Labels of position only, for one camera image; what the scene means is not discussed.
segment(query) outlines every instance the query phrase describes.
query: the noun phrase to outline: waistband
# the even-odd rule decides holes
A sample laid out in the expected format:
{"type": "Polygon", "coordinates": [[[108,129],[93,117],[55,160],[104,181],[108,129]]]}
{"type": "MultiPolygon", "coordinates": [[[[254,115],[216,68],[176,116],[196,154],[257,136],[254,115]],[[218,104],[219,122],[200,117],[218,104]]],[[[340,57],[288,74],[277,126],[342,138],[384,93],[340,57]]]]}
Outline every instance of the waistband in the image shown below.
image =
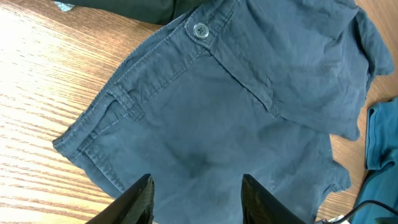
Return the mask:
{"type": "Polygon", "coordinates": [[[204,50],[211,48],[237,2],[209,1],[150,36],[124,60],[75,123],[53,141],[54,148],[73,161],[95,138],[92,131],[115,100],[136,121],[143,118],[145,111],[141,104],[178,78],[204,50]],[[195,37],[193,27],[199,22],[209,28],[205,39],[195,37]]]}

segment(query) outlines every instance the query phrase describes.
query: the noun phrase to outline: wire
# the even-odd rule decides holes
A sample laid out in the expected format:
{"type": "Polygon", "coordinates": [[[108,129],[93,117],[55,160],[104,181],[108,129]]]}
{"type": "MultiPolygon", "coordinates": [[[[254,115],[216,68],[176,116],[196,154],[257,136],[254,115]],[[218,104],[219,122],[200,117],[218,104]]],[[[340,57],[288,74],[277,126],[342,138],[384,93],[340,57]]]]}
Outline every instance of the wire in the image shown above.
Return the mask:
{"type": "Polygon", "coordinates": [[[380,207],[383,207],[385,209],[387,209],[389,212],[393,213],[394,215],[398,216],[398,211],[394,210],[393,208],[391,208],[390,206],[383,204],[381,202],[378,202],[376,200],[366,200],[361,202],[357,207],[355,207],[354,209],[352,209],[347,215],[345,215],[343,218],[340,218],[337,221],[334,222],[329,222],[330,224],[340,224],[342,222],[344,222],[345,220],[349,219],[351,216],[353,216],[359,209],[361,209],[362,207],[364,207],[365,205],[369,205],[369,204],[375,204],[378,205],[380,207]]]}

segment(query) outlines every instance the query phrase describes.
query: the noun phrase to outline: fabric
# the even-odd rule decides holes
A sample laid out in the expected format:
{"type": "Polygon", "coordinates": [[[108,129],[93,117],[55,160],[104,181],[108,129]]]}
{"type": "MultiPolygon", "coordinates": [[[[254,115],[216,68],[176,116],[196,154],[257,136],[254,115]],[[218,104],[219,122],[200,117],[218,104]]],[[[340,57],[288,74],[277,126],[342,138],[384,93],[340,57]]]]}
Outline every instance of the fabric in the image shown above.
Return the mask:
{"type": "MultiPolygon", "coordinates": [[[[366,168],[371,170],[364,181],[356,204],[377,200],[398,210],[398,98],[377,103],[368,110],[366,133],[366,168]]],[[[377,205],[367,205],[351,223],[375,223],[376,218],[394,217],[377,205]]]]}
{"type": "Polygon", "coordinates": [[[350,186],[328,133],[358,138],[367,83],[392,69],[353,1],[210,1],[133,51],[53,143],[113,197],[151,173],[158,223],[241,223],[245,173],[311,223],[350,186]]]}
{"type": "Polygon", "coordinates": [[[75,6],[72,5],[72,4],[62,3],[62,2],[58,2],[58,1],[55,1],[55,4],[56,4],[56,5],[58,6],[58,8],[60,8],[61,11],[63,11],[63,12],[70,11],[71,9],[73,9],[73,7],[75,7],[75,6]]]}
{"type": "Polygon", "coordinates": [[[153,24],[166,25],[208,0],[57,0],[77,6],[104,9],[153,24]]]}

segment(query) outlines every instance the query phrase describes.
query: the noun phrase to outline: teal cloth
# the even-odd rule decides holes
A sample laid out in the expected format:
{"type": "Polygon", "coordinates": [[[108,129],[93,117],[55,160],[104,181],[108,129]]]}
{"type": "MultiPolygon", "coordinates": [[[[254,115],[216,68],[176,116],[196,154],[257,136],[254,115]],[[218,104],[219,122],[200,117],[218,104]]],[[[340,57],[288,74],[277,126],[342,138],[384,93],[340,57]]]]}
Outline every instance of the teal cloth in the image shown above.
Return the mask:
{"type": "MultiPolygon", "coordinates": [[[[366,168],[370,170],[356,204],[377,200],[398,210],[398,97],[377,103],[368,110],[366,168]]],[[[379,217],[394,217],[377,205],[367,205],[351,224],[375,223],[379,217]]]]}

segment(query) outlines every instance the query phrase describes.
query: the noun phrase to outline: light wood tabletop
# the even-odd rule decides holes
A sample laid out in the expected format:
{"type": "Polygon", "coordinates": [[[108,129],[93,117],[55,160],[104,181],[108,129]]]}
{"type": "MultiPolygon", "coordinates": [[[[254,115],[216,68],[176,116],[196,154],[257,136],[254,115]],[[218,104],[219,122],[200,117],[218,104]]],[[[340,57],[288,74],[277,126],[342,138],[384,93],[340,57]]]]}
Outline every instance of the light wood tabletop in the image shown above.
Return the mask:
{"type": "MultiPolygon", "coordinates": [[[[360,0],[398,65],[398,1],[360,0]]],[[[0,223],[84,223],[113,199],[62,157],[52,140],[86,109],[117,66],[160,26],[48,0],[0,0],[0,223]]],[[[366,108],[398,95],[398,73],[377,77],[358,120],[361,137],[332,136],[352,187],[318,218],[352,209],[366,174],[366,108]]]]}

